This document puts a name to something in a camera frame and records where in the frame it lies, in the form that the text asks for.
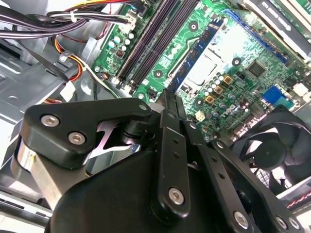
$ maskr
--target cooling fan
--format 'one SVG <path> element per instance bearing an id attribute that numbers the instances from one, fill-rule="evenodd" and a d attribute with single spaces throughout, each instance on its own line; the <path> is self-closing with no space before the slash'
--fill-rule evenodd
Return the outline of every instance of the cooling fan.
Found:
<path id="1" fill-rule="evenodd" d="M 269 189 L 278 195 L 311 176 L 311 129 L 284 106 L 278 106 L 232 146 L 244 162 L 268 172 Z"/>

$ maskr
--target black wire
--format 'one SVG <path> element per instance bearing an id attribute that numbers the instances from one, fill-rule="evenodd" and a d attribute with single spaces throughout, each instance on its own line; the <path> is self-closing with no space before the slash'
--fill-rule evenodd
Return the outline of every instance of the black wire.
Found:
<path id="1" fill-rule="evenodd" d="M 92 73 L 91 73 L 89 70 L 87 70 L 87 72 L 88 72 L 89 75 L 91 76 L 93 82 L 95 82 L 96 84 L 98 84 L 102 89 L 104 89 L 104 90 L 105 90 L 106 92 L 108 92 L 114 99 L 116 99 L 116 95 L 115 95 L 113 92 L 111 92 L 111 91 L 110 91 L 109 89 L 107 89 L 106 87 L 102 86 L 101 83 L 98 82 L 98 81 L 93 77 Z"/>
<path id="2" fill-rule="evenodd" d="M 30 50 L 26 46 L 22 44 L 20 40 L 17 40 L 17 42 L 25 49 L 28 53 L 30 53 L 31 56 L 33 56 L 35 59 L 39 61 L 42 65 L 44 65 L 47 69 L 52 71 L 54 74 L 56 74 L 58 77 L 62 78 L 65 82 L 69 82 L 69 78 L 64 74 L 57 66 L 46 60 L 44 57 L 40 56 L 39 54 L 35 53 L 34 51 Z"/>

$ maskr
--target ram slot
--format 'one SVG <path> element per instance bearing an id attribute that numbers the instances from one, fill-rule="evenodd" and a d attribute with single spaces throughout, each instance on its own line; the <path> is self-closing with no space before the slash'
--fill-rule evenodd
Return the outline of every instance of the ram slot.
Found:
<path id="1" fill-rule="evenodd" d="M 144 30 L 141 38 L 137 42 L 135 48 L 128 55 L 126 61 L 122 65 L 122 68 L 118 71 L 117 78 L 119 80 L 126 80 L 131 73 L 141 55 L 145 53 L 146 48 L 153 40 L 155 34 L 161 28 L 163 23 L 167 20 L 167 17 L 172 13 L 176 6 L 180 3 L 180 0 L 163 0 L 159 5 L 156 13 L 150 20 L 148 26 Z"/>
<path id="2" fill-rule="evenodd" d="M 133 75 L 133 78 L 130 81 L 132 86 L 132 92 L 146 78 L 146 76 L 156 64 L 162 53 L 165 51 L 175 35 L 184 25 L 189 15 L 193 12 L 199 1 L 200 0 L 183 1 L 182 5 L 179 7 L 179 9 L 170 20 L 169 25 L 161 33 L 160 38 L 156 41 L 151 51 L 137 68 L 137 72 Z"/>

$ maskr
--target screw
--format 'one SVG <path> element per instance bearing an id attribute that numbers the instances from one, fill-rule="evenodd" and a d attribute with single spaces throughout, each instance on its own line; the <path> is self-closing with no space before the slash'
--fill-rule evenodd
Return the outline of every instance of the screw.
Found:
<path id="1" fill-rule="evenodd" d="M 292 225 L 293 227 L 295 227 L 297 230 L 300 229 L 300 226 L 299 226 L 299 224 L 295 221 L 295 219 L 293 219 L 292 217 L 289 217 L 288 219 L 289 219 L 289 221 L 290 221 L 290 223 L 291 223 L 291 225 Z"/>
<path id="2" fill-rule="evenodd" d="M 167 115 L 169 115 L 171 118 L 175 119 L 175 116 L 172 113 L 167 113 Z"/>
<path id="3" fill-rule="evenodd" d="M 196 129 L 196 125 L 194 123 L 190 122 L 190 126 L 191 128 Z"/>
<path id="4" fill-rule="evenodd" d="M 280 226 L 281 226 L 283 229 L 287 229 L 287 225 L 286 225 L 286 223 L 284 222 L 283 219 L 281 219 L 279 216 L 276 216 L 276 220 L 277 220 L 277 222 L 280 224 Z"/>
<path id="5" fill-rule="evenodd" d="M 218 145 L 218 147 L 220 147 L 221 149 L 224 148 L 224 146 L 220 143 L 220 142 L 216 142 L 216 144 Z"/>
<path id="6" fill-rule="evenodd" d="M 86 142 L 86 137 L 79 132 L 73 132 L 68 136 L 69 141 L 75 145 L 82 145 Z"/>
<path id="7" fill-rule="evenodd" d="M 101 69 L 100 69 L 99 67 L 95 67 L 95 68 L 94 68 L 94 71 L 95 71 L 96 73 L 98 73 L 99 71 L 101 71 Z"/>
<path id="8" fill-rule="evenodd" d="M 143 105 L 143 104 L 140 104 L 139 107 L 140 107 L 142 110 L 144 110 L 144 111 L 147 110 L 147 107 L 146 107 L 145 105 Z"/>
<path id="9" fill-rule="evenodd" d="M 182 205 L 185 201 L 184 195 L 177 188 L 169 190 L 169 197 L 176 205 Z"/>
<path id="10" fill-rule="evenodd" d="M 59 125 L 59 119 L 52 115 L 46 115 L 41 118 L 41 123 L 47 127 L 55 127 Z"/>
<path id="11" fill-rule="evenodd" d="M 247 219 L 245 218 L 245 216 L 244 216 L 242 213 L 240 213 L 240 212 L 238 212 L 238 211 L 234 212 L 234 218 L 235 218 L 236 222 L 237 222 L 243 229 L 245 229 L 245 230 L 248 229 L 248 227 L 249 227 L 248 221 L 247 221 Z"/>

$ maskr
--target yellow wire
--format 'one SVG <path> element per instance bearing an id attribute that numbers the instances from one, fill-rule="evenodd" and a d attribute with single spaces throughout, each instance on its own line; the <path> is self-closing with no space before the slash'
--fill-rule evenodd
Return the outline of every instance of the yellow wire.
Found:
<path id="1" fill-rule="evenodd" d="M 81 3 L 75 4 L 73 7 L 80 6 L 80 5 L 85 5 L 85 4 L 92 4 L 92 3 L 97 3 L 97 2 L 103 2 L 103 1 L 108 1 L 108 0 L 89 0 L 89 1 L 83 1 Z"/>
<path id="2" fill-rule="evenodd" d="M 57 41 L 57 38 L 55 38 L 55 44 L 54 44 L 55 48 L 59 53 L 62 53 L 62 51 L 58 48 L 57 44 L 61 47 L 61 45 Z M 82 67 L 82 72 L 83 72 L 83 64 L 78 59 L 76 59 L 74 56 L 70 56 L 69 58 L 76 61 Z"/>

